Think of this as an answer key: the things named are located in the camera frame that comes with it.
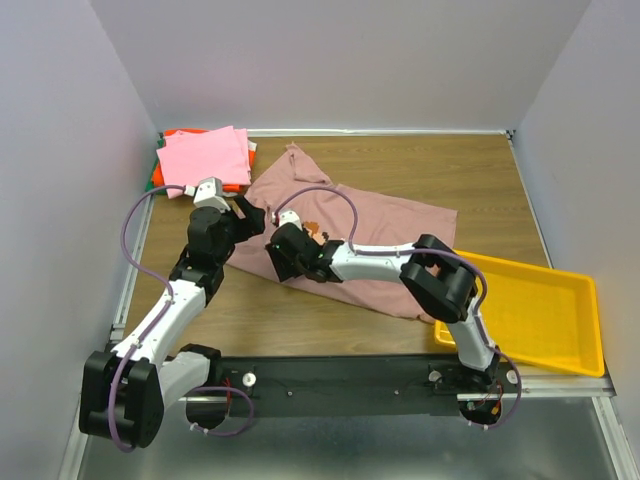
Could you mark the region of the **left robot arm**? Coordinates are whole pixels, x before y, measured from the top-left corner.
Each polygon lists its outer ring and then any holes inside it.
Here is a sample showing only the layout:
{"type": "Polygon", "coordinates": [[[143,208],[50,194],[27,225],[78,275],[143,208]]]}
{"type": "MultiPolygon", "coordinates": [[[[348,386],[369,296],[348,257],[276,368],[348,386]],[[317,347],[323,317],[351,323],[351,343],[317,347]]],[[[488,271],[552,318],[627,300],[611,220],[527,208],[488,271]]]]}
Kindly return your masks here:
{"type": "Polygon", "coordinates": [[[217,350],[169,352],[206,309],[235,247],[265,230],[265,212],[242,196],[199,201],[189,216],[187,242],[162,283],[164,291],[140,324],[110,351],[95,351],[83,370],[79,430],[130,452],[157,435],[164,413],[215,373],[217,350]]]}

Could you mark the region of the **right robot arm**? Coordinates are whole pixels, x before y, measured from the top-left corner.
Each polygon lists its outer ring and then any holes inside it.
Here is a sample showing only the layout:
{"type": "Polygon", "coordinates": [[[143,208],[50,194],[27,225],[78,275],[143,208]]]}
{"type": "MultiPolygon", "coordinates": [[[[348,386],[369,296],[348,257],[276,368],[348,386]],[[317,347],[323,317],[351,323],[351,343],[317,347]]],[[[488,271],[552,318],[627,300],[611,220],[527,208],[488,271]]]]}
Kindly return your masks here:
{"type": "Polygon", "coordinates": [[[385,247],[349,240],[319,243],[301,227],[282,223],[266,251],[281,282],[303,276],[316,283],[367,280],[404,286],[424,313],[448,325],[463,380],[477,386],[494,381],[499,354],[480,311],[487,280],[437,237],[424,234],[413,244],[385,247]]]}

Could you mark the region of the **dusty pink graphic t-shirt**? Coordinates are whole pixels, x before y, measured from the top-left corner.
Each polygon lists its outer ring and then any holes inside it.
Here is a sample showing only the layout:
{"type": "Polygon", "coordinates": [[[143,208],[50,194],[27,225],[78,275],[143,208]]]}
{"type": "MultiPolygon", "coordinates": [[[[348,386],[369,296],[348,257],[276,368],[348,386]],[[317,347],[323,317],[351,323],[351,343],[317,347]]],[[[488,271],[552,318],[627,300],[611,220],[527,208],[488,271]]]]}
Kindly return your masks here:
{"type": "MultiPolygon", "coordinates": [[[[414,243],[422,234],[432,234],[451,247],[456,233],[457,212],[417,201],[358,190],[334,183],[301,148],[291,144],[247,190],[249,202],[270,214],[289,196],[314,185],[344,193],[358,211],[354,242],[359,245],[392,246],[414,243]]],[[[288,204],[318,242],[345,239],[353,214],[347,201],[326,191],[305,193],[288,204]]],[[[356,280],[319,284],[304,277],[287,286],[387,315],[431,323],[409,291],[401,284],[356,280]]]]}

